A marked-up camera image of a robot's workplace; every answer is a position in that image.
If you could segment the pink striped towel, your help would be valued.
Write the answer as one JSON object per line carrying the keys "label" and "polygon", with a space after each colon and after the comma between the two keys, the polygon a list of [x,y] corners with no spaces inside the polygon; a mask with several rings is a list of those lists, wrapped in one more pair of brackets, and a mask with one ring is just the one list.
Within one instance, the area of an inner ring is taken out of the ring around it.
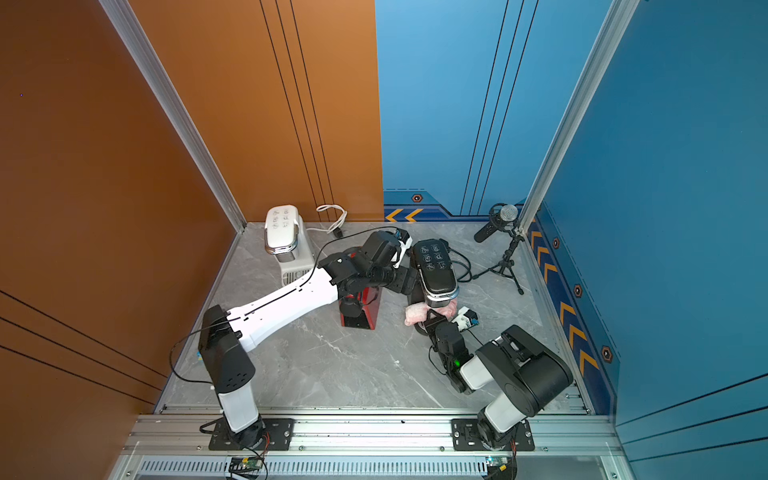
{"label": "pink striped towel", "polygon": [[457,300],[453,299],[446,306],[442,307],[430,307],[425,302],[409,305],[405,309],[404,325],[414,326],[419,322],[425,321],[430,310],[434,310],[438,314],[446,317],[448,320],[452,320],[457,315]]}

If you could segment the black coffee machine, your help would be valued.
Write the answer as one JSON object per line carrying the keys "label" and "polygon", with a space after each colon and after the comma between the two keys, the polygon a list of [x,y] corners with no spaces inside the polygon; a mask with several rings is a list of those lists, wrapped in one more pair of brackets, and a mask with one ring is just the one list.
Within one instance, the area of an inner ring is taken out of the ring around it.
{"label": "black coffee machine", "polygon": [[418,275],[408,295],[410,305],[425,303],[431,308],[445,307],[458,296],[458,281],[444,240],[416,242],[411,248],[410,266]]}

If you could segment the red Nespresso coffee machine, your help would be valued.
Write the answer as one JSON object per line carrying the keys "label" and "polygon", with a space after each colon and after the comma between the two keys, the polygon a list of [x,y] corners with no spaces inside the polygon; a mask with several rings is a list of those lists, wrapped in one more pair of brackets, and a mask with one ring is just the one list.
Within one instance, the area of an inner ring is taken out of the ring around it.
{"label": "red Nespresso coffee machine", "polygon": [[341,325],[346,328],[374,330],[381,302],[381,288],[367,287],[347,295],[339,302]]}

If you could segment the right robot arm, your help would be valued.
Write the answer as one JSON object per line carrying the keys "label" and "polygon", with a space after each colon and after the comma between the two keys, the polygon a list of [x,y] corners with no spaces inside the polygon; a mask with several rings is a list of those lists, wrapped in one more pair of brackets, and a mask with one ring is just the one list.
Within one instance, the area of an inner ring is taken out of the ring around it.
{"label": "right robot arm", "polygon": [[441,363],[437,370],[455,390],[470,394],[491,384],[500,389],[476,419],[451,422],[454,449],[533,450],[528,420],[574,382],[566,362],[517,325],[475,352],[466,347],[460,326],[434,310],[416,329],[429,337]]}

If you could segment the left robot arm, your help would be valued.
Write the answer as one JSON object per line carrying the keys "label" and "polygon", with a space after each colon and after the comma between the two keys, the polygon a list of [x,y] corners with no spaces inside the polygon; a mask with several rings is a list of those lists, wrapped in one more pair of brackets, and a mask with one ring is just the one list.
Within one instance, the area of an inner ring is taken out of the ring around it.
{"label": "left robot arm", "polygon": [[266,442],[255,399],[255,366],[249,357],[272,334],[321,307],[336,303],[341,323],[375,328],[384,289],[410,294],[415,270],[402,264],[412,237],[400,228],[372,228],[360,247],[319,260],[305,275],[273,293],[228,311],[215,305],[203,318],[200,354],[223,414],[223,430],[244,449]]}

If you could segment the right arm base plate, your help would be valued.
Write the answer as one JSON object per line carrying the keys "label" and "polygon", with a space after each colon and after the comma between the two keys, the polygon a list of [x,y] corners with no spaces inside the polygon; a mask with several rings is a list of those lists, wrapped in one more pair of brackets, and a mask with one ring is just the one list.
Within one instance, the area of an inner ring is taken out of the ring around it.
{"label": "right arm base plate", "polygon": [[450,421],[451,439],[456,451],[535,450],[530,424],[523,420],[506,432],[498,432],[487,420],[454,418]]}

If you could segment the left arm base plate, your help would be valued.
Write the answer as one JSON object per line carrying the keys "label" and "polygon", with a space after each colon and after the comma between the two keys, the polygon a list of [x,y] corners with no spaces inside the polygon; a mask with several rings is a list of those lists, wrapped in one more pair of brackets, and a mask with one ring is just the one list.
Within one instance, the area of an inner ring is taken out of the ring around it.
{"label": "left arm base plate", "polygon": [[258,450],[259,452],[287,451],[290,448],[295,420],[292,418],[263,418],[234,432],[227,420],[220,417],[200,426],[202,434],[210,436],[210,451]]}

